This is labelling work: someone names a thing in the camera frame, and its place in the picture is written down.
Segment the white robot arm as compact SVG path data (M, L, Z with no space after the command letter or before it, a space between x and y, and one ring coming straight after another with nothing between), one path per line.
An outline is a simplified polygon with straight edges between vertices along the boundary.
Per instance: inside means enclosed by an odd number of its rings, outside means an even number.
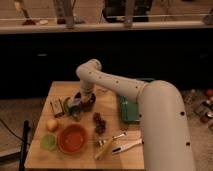
M138 105L146 171L196 171L184 102L171 83L140 81L101 71L97 59L76 69L87 101L97 84Z

